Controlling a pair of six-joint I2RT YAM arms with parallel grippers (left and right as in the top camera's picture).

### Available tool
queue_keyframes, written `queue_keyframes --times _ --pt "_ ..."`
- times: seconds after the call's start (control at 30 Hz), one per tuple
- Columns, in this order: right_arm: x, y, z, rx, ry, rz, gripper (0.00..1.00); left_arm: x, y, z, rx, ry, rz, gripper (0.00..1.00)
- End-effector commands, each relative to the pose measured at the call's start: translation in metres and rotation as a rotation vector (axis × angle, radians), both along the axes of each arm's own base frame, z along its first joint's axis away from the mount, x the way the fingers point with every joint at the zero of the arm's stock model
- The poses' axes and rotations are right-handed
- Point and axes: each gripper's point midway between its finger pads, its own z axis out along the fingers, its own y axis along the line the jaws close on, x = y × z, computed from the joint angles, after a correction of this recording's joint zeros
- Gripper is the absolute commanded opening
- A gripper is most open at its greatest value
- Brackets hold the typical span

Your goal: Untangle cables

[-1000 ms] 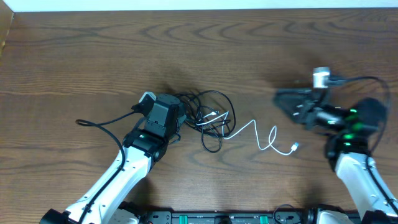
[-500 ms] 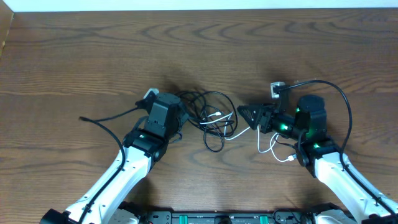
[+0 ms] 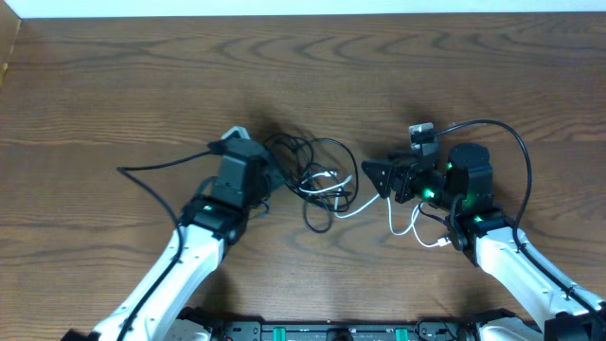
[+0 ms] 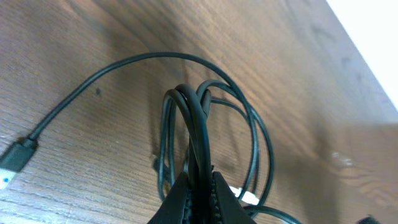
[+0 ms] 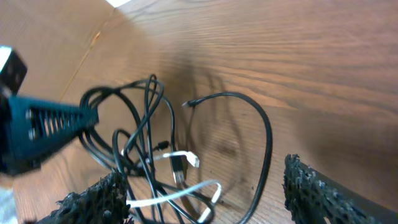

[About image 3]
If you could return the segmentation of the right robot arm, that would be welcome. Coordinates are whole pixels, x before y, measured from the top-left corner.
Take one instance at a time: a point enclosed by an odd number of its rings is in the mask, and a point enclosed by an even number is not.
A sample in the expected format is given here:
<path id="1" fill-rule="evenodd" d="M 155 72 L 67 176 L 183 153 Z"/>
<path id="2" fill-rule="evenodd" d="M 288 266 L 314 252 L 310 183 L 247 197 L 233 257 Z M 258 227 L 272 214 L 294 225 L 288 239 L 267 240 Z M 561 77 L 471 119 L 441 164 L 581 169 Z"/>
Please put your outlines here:
<path id="1" fill-rule="evenodd" d="M 398 203 L 419 199 L 447 211 L 452 246 L 496 278 L 535 324 L 496 310 L 463 324 L 460 340 L 602 340 L 605 300 L 560 271 L 493 202 L 487 148 L 465 143 L 451 148 L 446 171 L 437 169 L 437 150 L 396 152 L 362 164 L 378 194 Z"/>

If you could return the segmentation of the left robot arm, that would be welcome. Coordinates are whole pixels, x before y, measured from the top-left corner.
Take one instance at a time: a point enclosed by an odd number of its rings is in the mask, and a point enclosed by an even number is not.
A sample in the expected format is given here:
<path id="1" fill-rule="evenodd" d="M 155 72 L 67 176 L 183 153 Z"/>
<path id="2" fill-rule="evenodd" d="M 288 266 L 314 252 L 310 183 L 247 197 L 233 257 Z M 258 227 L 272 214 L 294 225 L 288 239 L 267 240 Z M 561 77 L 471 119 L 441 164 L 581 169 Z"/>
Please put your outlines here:
<path id="1" fill-rule="evenodd" d="M 70 330 L 66 340 L 162 340 L 180 327 L 177 317 L 194 291 L 221 264 L 246 230 L 250 213 L 267 206 L 285 178 L 274 155 L 234 127 L 208 153 L 222 159 L 186 203 L 165 251 L 132 293 L 89 333 Z"/>

